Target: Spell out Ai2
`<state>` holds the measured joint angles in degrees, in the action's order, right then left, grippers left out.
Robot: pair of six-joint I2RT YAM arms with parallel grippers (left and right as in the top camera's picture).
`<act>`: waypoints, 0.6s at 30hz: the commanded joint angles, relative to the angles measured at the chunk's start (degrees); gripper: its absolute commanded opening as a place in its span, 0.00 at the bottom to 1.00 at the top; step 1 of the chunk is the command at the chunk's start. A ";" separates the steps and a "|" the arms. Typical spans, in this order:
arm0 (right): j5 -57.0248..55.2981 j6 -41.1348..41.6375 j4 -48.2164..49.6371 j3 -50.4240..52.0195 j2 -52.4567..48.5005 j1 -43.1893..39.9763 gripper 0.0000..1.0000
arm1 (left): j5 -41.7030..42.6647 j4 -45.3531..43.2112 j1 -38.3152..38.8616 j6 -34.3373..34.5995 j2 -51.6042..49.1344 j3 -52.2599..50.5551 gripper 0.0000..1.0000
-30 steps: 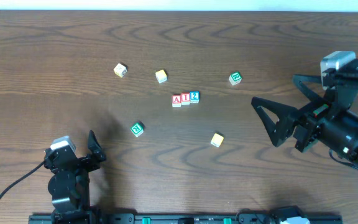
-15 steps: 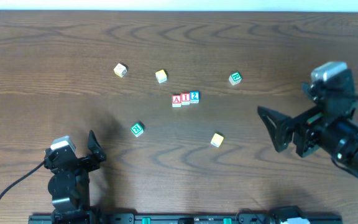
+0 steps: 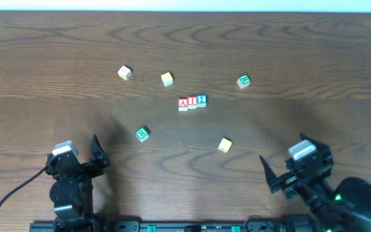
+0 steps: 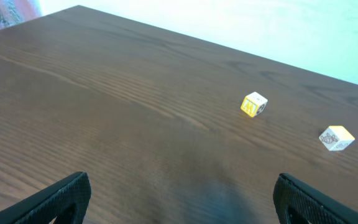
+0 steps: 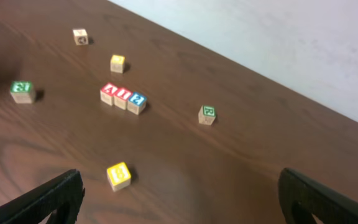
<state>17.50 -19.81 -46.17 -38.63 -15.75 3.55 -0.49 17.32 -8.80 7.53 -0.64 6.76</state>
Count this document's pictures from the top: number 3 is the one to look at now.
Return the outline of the red letter A block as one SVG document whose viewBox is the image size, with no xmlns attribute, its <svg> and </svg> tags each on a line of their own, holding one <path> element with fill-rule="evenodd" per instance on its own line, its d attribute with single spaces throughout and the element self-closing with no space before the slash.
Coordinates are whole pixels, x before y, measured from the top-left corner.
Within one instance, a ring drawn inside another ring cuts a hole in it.
<svg viewBox="0 0 371 232">
<path fill-rule="evenodd" d="M 178 110 L 179 111 L 187 111 L 188 110 L 187 98 L 179 98 L 178 99 Z"/>
</svg>

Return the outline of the blue number 2 block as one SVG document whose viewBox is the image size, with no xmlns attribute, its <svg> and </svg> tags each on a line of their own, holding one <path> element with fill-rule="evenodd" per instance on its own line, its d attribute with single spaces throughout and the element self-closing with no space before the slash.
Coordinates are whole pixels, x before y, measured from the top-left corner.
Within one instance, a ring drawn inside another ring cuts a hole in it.
<svg viewBox="0 0 371 232">
<path fill-rule="evenodd" d="M 206 94 L 197 95 L 196 100 L 197 100 L 198 108 L 203 108 L 207 106 L 207 95 Z"/>
</svg>

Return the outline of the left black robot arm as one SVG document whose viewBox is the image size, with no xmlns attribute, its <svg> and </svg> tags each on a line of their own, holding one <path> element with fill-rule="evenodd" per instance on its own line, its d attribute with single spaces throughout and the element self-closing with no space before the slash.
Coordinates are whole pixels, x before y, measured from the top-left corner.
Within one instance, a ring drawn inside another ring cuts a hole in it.
<svg viewBox="0 0 371 232">
<path fill-rule="evenodd" d="M 102 149 L 98 137 L 92 136 L 93 159 L 85 163 L 78 161 L 79 152 L 68 140 L 55 145 L 47 156 L 46 174 L 55 179 L 50 189 L 57 218 L 54 231 L 102 231 L 102 217 L 93 212 L 92 179 L 104 174 L 111 162 Z"/>
</svg>

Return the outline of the red letter I block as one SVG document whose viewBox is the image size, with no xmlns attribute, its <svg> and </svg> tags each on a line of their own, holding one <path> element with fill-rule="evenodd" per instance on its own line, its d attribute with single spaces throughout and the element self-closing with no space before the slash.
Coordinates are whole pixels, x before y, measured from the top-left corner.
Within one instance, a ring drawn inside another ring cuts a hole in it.
<svg viewBox="0 0 371 232">
<path fill-rule="evenodd" d="M 198 106 L 197 96 L 189 96 L 187 98 L 187 107 L 189 110 L 196 109 Z"/>
</svg>

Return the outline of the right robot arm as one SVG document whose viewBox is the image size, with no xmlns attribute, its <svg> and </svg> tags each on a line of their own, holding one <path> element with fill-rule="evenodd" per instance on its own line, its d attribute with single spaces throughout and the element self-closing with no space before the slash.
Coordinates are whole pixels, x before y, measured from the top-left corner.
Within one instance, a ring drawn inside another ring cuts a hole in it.
<svg viewBox="0 0 371 232">
<path fill-rule="evenodd" d="M 265 180 L 271 193 L 288 200 L 301 197 L 323 231 L 371 231 L 371 184 L 358 177 L 343 179 L 336 188 L 327 183 L 334 156 L 330 146 L 300 134 L 288 149 L 286 173 L 277 176 L 263 156 Z"/>
</svg>

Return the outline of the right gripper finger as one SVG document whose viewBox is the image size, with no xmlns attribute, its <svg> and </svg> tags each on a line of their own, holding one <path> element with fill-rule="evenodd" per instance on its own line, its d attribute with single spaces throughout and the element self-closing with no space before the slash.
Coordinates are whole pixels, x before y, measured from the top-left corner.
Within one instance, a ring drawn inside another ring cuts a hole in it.
<svg viewBox="0 0 371 232">
<path fill-rule="evenodd" d="M 311 137 L 305 135 L 304 133 L 300 133 L 299 134 L 299 137 L 300 137 L 300 140 L 308 140 L 310 143 L 312 143 L 313 145 L 315 145 L 315 147 L 317 147 L 317 148 L 321 147 L 321 143 L 320 142 L 318 142 L 315 139 L 312 139 Z"/>
<path fill-rule="evenodd" d="M 267 182 L 267 185 L 269 186 L 271 193 L 274 193 L 276 191 L 277 176 L 275 175 L 271 167 L 268 165 L 267 161 L 261 155 L 259 156 L 259 158 L 263 165 L 265 180 Z"/>
</svg>

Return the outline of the yellow block near right arm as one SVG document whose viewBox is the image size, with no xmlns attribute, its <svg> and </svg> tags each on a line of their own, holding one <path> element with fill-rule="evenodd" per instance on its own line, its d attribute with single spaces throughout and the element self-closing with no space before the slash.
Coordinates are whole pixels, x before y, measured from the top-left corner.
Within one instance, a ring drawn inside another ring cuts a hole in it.
<svg viewBox="0 0 371 232">
<path fill-rule="evenodd" d="M 218 149 L 224 153 L 227 153 L 229 149 L 231 148 L 231 146 L 232 146 L 232 141 L 227 138 L 223 138 L 218 145 Z"/>
</svg>

